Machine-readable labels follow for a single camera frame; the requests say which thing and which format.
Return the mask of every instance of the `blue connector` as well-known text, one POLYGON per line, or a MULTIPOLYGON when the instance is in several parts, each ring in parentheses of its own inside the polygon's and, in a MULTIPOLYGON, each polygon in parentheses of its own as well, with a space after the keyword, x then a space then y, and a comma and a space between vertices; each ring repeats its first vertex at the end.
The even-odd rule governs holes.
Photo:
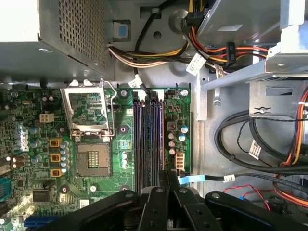
POLYGON ((8 178, 0 178, 0 201, 5 201, 12 193, 11 180, 8 178))
POLYGON ((42 227, 50 222, 57 220, 59 216, 52 216, 52 217, 36 217, 36 216, 29 216, 24 221, 25 228, 39 228, 42 227))

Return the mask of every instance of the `ram slot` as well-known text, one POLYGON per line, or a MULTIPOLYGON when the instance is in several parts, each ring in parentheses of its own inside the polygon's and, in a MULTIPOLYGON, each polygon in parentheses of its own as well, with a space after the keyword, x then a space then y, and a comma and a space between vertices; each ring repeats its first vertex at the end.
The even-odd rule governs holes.
POLYGON ((141 194, 144 187, 148 186, 146 169, 146 107, 144 101, 135 100, 134 112, 134 168, 135 168, 135 191, 141 194))
POLYGON ((158 185, 158 172, 164 169, 164 111, 163 102, 151 100, 150 108, 150 157, 151 157, 151 185, 158 185))

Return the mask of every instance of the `white label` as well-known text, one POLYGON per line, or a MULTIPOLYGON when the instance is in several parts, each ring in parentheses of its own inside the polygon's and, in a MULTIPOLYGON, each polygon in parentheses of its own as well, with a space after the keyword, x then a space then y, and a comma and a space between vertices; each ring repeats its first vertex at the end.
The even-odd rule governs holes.
POLYGON ((225 76, 225 73, 223 72, 222 66, 219 66, 217 64, 214 64, 215 70, 216 70, 216 78, 221 78, 225 76))
POLYGON ((128 82, 128 84, 131 88, 139 88, 140 85, 142 84, 142 81, 141 81, 139 75, 135 75, 135 79, 128 82))
POLYGON ((89 205, 89 200, 79 200, 79 208, 83 208, 89 205))
POLYGON ((205 64, 206 60, 196 53, 194 57, 192 58, 191 62, 188 64, 186 71, 194 76, 196 76, 202 66, 205 64))
POLYGON ((235 181, 235 175, 234 174, 224 176, 224 181, 223 181, 224 183, 231 182, 231 181, 235 181))
POLYGON ((258 160, 260 152, 261 152, 261 147, 257 144, 255 140, 253 140, 248 154, 250 154, 253 158, 258 160))

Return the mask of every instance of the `metal bracket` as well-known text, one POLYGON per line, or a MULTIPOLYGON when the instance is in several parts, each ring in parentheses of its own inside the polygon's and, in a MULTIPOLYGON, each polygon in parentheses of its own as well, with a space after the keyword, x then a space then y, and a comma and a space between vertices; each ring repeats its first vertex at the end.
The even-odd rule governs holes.
POLYGON ((83 84, 79 84, 77 80, 73 80, 67 88, 61 88, 61 96, 65 108, 65 113, 68 121, 68 127, 70 129, 71 138, 75 138, 76 142, 81 141, 81 137, 84 135, 97 135, 103 141, 110 141, 110 138, 115 135, 115 119, 113 111, 113 99, 116 97, 116 90, 109 81, 101 79, 98 85, 95 85, 85 79, 83 84), (107 107, 105 101, 105 93, 103 83, 109 84, 111 89, 114 91, 114 95, 110 98, 111 104, 111 115, 112 115, 112 129, 109 129, 109 120, 107 115, 107 107), (85 93, 96 93, 101 98, 101 114, 105 116, 106 123, 99 125, 78 125, 73 123, 74 110, 69 99, 69 94, 85 94, 85 93))

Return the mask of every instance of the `motherboard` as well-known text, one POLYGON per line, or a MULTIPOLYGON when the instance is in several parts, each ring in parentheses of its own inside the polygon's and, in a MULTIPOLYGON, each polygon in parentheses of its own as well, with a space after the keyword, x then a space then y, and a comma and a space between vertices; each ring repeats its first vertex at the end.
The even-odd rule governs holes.
POLYGON ((162 169, 190 172, 190 88, 103 91, 103 100, 68 94, 70 110, 61 90, 0 91, 0 231, 40 227, 120 190, 141 193, 162 169))

